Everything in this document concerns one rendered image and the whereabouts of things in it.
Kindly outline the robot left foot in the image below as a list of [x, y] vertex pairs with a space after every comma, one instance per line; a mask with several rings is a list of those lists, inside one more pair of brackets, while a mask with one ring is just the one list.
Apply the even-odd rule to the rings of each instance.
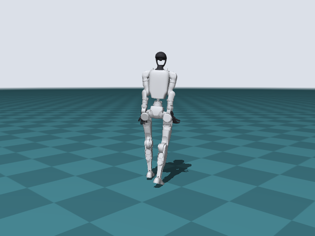
[[150, 172], [150, 170], [149, 170], [149, 172], [147, 172], [146, 177], [148, 177], [148, 178], [152, 178], [154, 175], [155, 175], [155, 173]]

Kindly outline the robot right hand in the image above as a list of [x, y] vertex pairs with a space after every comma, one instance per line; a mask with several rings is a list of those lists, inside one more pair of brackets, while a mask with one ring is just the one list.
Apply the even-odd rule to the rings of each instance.
[[[180, 123], [180, 120], [178, 120], [178, 119], [176, 119], [176, 118], [174, 117], [174, 114], [173, 114], [172, 111], [170, 112], [170, 114], [171, 114], [171, 116], [172, 116], [173, 123], [175, 123], [175, 124]], [[179, 121], [179, 122], [177, 122], [177, 121]]]

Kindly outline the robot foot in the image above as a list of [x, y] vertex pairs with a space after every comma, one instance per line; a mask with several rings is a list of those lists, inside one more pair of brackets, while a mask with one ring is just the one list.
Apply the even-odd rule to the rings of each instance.
[[164, 182], [162, 181], [162, 179], [159, 179], [159, 177], [156, 177], [156, 178], [154, 179], [153, 183], [158, 183], [158, 184], [164, 185]]
[[146, 177], [148, 177], [148, 178], [152, 178], [154, 175], [155, 175], [155, 173], [150, 172], [150, 170], [149, 170], [149, 172], [147, 172]]

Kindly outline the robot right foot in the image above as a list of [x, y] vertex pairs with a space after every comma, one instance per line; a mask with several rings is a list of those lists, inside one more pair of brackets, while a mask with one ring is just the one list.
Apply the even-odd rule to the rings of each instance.
[[162, 181], [162, 179], [159, 179], [159, 177], [156, 177], [156, 178], [154, 179], [153, 183], [158, 183], [158, 184], [164, 185], [164, 182]]

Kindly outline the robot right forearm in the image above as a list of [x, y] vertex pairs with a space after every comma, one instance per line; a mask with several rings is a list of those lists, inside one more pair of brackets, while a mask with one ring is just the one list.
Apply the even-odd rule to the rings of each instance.
[[170, 112], [173, 111], [174, 96], [175, 96], [175, 92], [171, 91], [167, 99], [167, 111], [166, 111], [167, 114], [170, 114]]

